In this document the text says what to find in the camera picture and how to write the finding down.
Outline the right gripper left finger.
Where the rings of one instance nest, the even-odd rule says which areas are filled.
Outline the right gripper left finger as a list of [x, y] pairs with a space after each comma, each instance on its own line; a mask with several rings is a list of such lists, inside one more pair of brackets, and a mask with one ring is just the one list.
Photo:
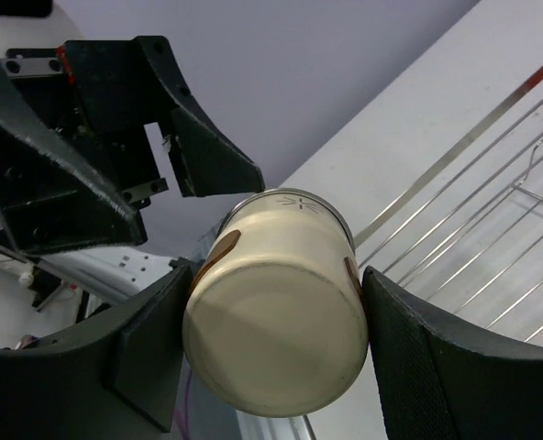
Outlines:
[[191, 270], [20, 350], [0, 349], [0, 439], [162, 439]]

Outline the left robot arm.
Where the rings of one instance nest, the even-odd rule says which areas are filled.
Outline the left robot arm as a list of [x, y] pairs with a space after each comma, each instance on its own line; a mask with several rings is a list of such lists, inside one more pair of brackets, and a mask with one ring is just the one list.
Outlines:
[[175, 267], [139, 251], [168, 188], [152, 124], [182, 196], [262, 191], [165, 37], [87, 39], [52, 1], [0, 1], [0, 266], [38, 304], [67, 285], [121, 303]]

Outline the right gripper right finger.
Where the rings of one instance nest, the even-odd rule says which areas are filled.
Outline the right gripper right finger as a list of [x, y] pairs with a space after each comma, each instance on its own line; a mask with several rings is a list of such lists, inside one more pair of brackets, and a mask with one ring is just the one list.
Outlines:
[[363, 296], [390, 439], [543, 439], [543, 347], [485, 330], [374, 268]]

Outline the cream brown cup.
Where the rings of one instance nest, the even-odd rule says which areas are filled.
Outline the cream brown cup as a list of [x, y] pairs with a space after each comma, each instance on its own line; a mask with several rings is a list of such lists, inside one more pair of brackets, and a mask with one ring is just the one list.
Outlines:
[[183, 316], [195, 375], [244, 413], [315, 412], [359, 376], [369, 345], [347, 222], [295, 188], [252, 195], [222, 222]]

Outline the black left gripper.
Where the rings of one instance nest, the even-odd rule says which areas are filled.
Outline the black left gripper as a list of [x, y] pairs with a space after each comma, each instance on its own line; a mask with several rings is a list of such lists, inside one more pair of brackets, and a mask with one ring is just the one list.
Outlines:
[[259, 193], [260, 168], [194, 98], [162, 36], [69, 40], [0, 58], [0, 220], [26, 255], [146, 240], [165, 190], [145, 128], [157, 122], [181, 195]]

